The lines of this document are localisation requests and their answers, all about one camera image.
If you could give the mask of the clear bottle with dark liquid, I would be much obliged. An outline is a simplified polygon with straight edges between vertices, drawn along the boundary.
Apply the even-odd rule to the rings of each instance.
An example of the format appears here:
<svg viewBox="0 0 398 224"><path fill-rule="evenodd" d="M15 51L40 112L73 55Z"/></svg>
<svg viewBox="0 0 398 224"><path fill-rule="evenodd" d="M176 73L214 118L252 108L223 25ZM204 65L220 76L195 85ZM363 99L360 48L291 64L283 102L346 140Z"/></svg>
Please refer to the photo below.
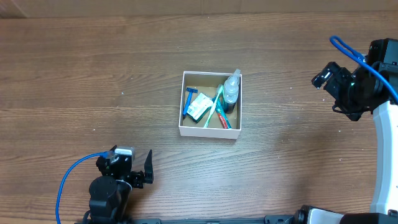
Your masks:
<svg viewBox="0 0 398 224"><path fill-rule="evenodd" d="M236 69L234 73L224 82L222 107L225 113L232 113L239 96L240 69Z"/></svg>

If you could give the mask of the green white toothbrush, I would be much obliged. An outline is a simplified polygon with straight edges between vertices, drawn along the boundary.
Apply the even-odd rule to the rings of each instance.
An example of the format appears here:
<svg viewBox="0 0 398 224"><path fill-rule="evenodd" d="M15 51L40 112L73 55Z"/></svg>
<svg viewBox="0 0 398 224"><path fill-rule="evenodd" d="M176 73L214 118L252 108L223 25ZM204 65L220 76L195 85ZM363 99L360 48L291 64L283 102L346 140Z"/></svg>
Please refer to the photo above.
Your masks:
<svg viewBox="0 0 398 224"><path fill-rule="evenodd" d="M217 101L219 100L220 96L222 95L222 92L223 92L223 85L220 84L220 85L217 87L216 96L215 96L215 99L214 99L214 101L213 101L213 104L212 104L212 106L211 106L211 108L210 108L210 112L209 112L209 115L208 115L208 117L207 117L207 120L206 120L206 122L205 122L205 124L204 124L204 128L207 128L207 127L208 127L208 125L209 125L209 123L210 123L210 120L211 120L211 117L212 117L213 113L215 112L215 109L216 109L216 106L217 106Z"/></svg>

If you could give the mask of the green soap packet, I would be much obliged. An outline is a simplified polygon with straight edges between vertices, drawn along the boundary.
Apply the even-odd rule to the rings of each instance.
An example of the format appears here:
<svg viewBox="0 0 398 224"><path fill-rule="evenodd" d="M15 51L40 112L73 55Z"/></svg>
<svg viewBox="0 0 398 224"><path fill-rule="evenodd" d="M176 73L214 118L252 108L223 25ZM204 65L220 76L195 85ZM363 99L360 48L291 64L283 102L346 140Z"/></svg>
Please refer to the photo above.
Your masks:
<svg viewBox="0 0 398 224"><path fill-rule="evenodd" d="M198 123L212 105L212 99L207 95L200 93L188 106L187 115L189 115L194 122Z"/></svg>

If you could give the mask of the blue disposable razor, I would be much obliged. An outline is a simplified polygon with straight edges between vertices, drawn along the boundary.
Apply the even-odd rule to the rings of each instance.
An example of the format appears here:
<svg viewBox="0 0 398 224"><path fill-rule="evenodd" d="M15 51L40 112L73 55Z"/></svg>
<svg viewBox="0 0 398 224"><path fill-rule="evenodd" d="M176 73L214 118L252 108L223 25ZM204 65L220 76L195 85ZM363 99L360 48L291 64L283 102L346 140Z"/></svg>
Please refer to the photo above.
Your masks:
<svg viewBox="0 0 398 224"><path fill-rule="evenodd" d="M193 95L194 93L197 93L197 92L198 92L197 89L195 89L195 88L189 88L189 87L186 88L186 91L188 92L188 97L187 97L187 100L186 100L186 102L185 102L185 106L184 106L183 111L182 111L183 117L186 117L186 115L187 115L188 107L189 107L189 105L190 105L190 103L191 103L191 100L192 100L192 95Z"/></svg>

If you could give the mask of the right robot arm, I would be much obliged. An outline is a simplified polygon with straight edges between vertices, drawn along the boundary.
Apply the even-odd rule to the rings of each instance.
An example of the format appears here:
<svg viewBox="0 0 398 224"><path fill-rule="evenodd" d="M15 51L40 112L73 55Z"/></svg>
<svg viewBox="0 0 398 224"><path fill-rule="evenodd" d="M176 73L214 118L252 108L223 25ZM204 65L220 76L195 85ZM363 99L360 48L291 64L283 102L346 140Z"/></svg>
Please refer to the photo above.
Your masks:
<svg viewBox="0 0 398 224"><path fill-rule="evenodd" d="M317 129L317 134L308 141L320 151L317 168L326 165L333 151L348 163L346 169L333 168L329 174L321 174L324 188L312 185L327 199L344 202L358 199L353 195L364 185L353 177L352 170L375 170L374 187L370 191L373 199L367 213L337 213L318 205L304 205L290 219L291 223L397 223L397 103L389 97L386 87L371 76L364 67L353 73L335 62L330 62L312 79L315 87L323 87L335 98L333 111L358 121L369 111L375 127L371 130L346 136L340 134L328 139L331 128Z"/></svg>

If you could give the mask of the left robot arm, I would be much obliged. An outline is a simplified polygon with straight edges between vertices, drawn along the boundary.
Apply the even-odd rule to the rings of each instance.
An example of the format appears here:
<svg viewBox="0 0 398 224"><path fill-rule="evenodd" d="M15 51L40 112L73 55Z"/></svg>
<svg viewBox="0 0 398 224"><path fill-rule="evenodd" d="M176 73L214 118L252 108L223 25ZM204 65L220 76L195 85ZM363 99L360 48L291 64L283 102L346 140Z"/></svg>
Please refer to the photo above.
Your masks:
<svg viewBox="0 0 398 224"><path fill-rule="evenodd" d="M89 186L89 210L83 223L133 223L125 214L129 195L134 188L142 189L152 184L154 171L152 151L149 151L143 171L133 171L134 148L114 146L99 156L96 166L101 176Z"/></svg>

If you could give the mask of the Colgate toothpaste tube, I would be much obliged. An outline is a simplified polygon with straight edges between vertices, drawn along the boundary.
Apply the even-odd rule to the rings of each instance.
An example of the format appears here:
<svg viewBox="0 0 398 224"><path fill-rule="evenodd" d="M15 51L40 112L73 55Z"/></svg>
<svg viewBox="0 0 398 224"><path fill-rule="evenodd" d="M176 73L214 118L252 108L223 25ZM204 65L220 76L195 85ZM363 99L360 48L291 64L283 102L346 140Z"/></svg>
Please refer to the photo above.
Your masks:
<svg viewBox="0 0 398 224"><path fill-rule="evenodd" d="M223 107L221 105L220 100L216 100L216 97L214 97L212 100L214 102L216 102L215 111L216 111L216 113L217 113L217 115L219 117L219 120L221 122L222 127L224 129L231 129L232 127L231 127L231 125L230 125L230 123L228 121L228 118L227 118L227 116L226 116L226 114L224 112L224 109L223 109Z"/></svg>

